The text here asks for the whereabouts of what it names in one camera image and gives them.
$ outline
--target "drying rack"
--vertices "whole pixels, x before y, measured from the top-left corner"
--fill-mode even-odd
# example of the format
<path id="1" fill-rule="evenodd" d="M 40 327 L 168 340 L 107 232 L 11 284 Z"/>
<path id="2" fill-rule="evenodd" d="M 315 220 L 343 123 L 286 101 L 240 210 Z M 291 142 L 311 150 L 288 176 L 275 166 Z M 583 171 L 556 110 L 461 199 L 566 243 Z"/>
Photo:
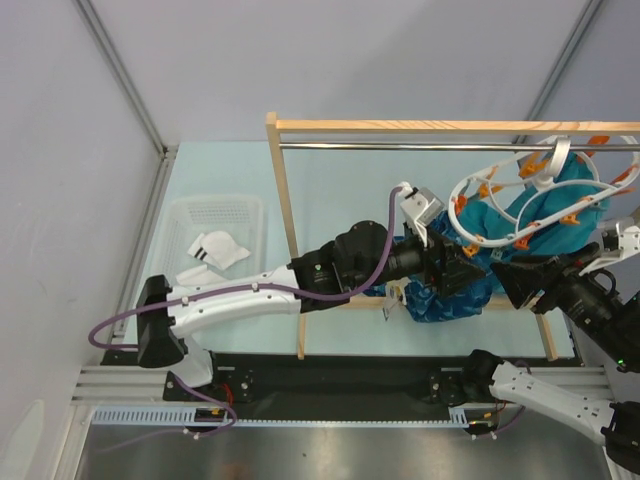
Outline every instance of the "drying rack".
<path id="1" fill-rule="evenodd" d="M 291 196 L 284 162 L 285 150 L 391 150 L 391 151 L 490 151 L 490 152 L 551 152 L 552 144 L 512 143 L 411 143 L 411 142 L 328 142 L 328 141 L 283 141 L 288 134 L 328 135 L 394 135 L 402 139 L 411 135 L 458 134 L 458 135 L 638 135 L 640 122 L 530 122 L 530 121 L 443 121 L 443 120 L 291 120 L 280 119 L 275 112 L 267 114 L 267 139 L 273 162 L 280 208 L 284 220 L 285 234 L 291 258 L 299 256 L 298 243 L 291 208 Z M 570 151 L 599 152 L 640 151 L 640 145 L 574 145 Z M 381 309 L 384 298 L 353 297 L 342 308 Z M 511 309 L 511 303 L 503 296 L 493 296 L 487 309 Z M 544 315 L 536 315 L 548 360 L 556 360 L 551 329 Z M 306 337 L 306 314 L 298 322 L 298 358 L 304 358 Z"/>

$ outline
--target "white wall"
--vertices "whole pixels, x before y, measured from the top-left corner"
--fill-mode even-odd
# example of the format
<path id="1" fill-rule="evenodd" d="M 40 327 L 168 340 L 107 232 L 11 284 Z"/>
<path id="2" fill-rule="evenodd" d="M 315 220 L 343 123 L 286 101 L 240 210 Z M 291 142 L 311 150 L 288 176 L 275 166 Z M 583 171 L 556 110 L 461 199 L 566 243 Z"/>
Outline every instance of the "white wall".
<path id="1" fill-rule="evenodd" d="M 566 77 L 551 99 L 543 118 L 547 120 L 626 120 L 640 118 L 640 2 L 606 2 L 584 46 L 570 65 Z M 602 178 L 615 178 L 629 165 L 629 155 L 599 153 Z M 636 191 L 615 198 L 608 216 L 629 215 L 640 205 L 640 185 Z M 640 290 L 640 255 L 611 269 L 618 278 L 618 290 L 627 300 Z M 640 399 L 640 375 L 621 375 L 608 357 L 586 339 L 587 357 L 607 366 L 620 398 Z"/>
<path id="2" fill-rule="evenodd" d="M 158 158 L 72 2 L 3 1 L 0 59 L 0 451 L 44 399 L 29 474 L 42 480 Z"/>
<path id="3" fill-rule="evenodd" d="M 585 0 L 94 0 L 165 142 L 301 118 L 521 119 Z"/>

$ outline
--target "white basket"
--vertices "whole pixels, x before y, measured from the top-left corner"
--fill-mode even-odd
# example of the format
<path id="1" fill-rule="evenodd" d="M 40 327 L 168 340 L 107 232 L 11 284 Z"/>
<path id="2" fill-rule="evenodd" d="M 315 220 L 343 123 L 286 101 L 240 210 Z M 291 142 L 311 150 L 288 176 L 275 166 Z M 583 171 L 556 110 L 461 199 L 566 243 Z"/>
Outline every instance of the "white basket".
<path id="1" fill-rule="evenodd" d="M 251 255 L 225 271 L 208 267 L 231 280 L 260 273 L 264 269 L 264 206 L 251 195 L 202 195 L 174 201 L 167 211 L 158 246 L 151 260 L 154 275 L 163 274 L 172 285 L 176 275 L 205 265 L 187 253 L 201 233 L 223 230 Z"/>

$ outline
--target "blue patterned fabric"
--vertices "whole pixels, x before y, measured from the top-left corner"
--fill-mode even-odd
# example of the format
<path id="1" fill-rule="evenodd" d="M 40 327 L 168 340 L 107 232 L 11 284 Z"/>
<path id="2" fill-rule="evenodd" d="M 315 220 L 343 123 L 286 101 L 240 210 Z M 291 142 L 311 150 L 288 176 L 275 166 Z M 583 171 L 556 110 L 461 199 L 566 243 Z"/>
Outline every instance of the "blue patterned fabric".
<path id="1" fill-rule="evenodd" d="M 578 161 L 575 154 L 569 155 L 557 181 L 571 179 L 593 179 L 589 169 L 584 163 Z M 573 205 L 582 197 L 593 195 L 599 191 L 596 187 L 570 185 L 540 195 L 523 212 L 520 228 Z M 507 213 L 517 217 L 522 206 L 535 193 L 537 193 L 535 188 L 527 188 L 506 209 Z M 586 244 L 591 232 L 596 228 L 607 208 L 607 200 L 601 202 L 599 207 L 587 208 L 577 216 L 580 225 L 569 226 L 560 223 L 550 225 L 537 232 L 529 240 L 529 250 L 523 251 L 507 247 L 502 250 L 499 257 L 501 261 L 508 261 L 513 255 L 555 255 L 578 250 Z M 458 218 L 467 231 L 480 234 L 488 239 L 502 238 L 513 231 L 511 223 L 488 204 L 481 201 L 467 205 Z M 455 231 L 446 212 L 438 215 L 430 226 L 460 245 L 466 246 L 468 244 Z M 396 237 L 396 241 L 398 240 L 402 240 L 402 237 Z M 482 313 L 482 308 L 489 302 L 493 292 L 503 292 L 500 282 L 489 268 L 491 263 L 495 261 L 495 258 L 491 257 L 492 253 L 494 250 L 482 248 L 472 259 L 476 265 L 485 270 L 487 276 L 446 299 L 439 298 L 425 288 L 417 278 L 410 278 L 411 282 L 405 288 L 405 295 L 407 309 L 411 317 L 417 322 L 444 322 Z M 384 285 L 367 290 L 365 294 L 384 296 Z"/>

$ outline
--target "light blue tabletop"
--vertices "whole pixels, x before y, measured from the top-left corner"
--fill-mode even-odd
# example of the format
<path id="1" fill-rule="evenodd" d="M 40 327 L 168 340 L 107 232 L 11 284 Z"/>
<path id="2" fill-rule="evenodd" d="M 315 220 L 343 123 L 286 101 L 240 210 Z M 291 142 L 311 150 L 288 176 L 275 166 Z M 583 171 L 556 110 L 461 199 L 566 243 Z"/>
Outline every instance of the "light blue tabletop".
<path id="1" fill-rule="evenodd" d="M 387 197 L 399 182 L 425 186 L 446 199 L 464 176 L 497 159 L 478 152 L 286 151 L 285 162 L 300 253 L 318 248 L 354 223 L 386 224 Z M 160 212 L 176 199 L 202 194 L 252 194 L 265 202 L 264 268 L 288 263 L 289 254 L 271 156 L 266 142 L 183 143 Z M 508 202 L 519 192 L 501 192 Z M 147 258 L 143 278 L 150 271 Z M 402 309 L 385 321 L 380 311 L 333 309 L 307 317 L 307 354 L 467 355 L 482 348 L 502 356 L 544 357 L 536 320 L 528 311 L 486 310 L 443 323 L 414 322 Z M 561 357 L 573 357 L 571 339 L 558 310 L 547 314 Z M 215 325 L 197 337 L 216 352 L 295 353 L 298 316 L 247 318 Z M 125 341 L 135 341 L 135 328 Z"/>

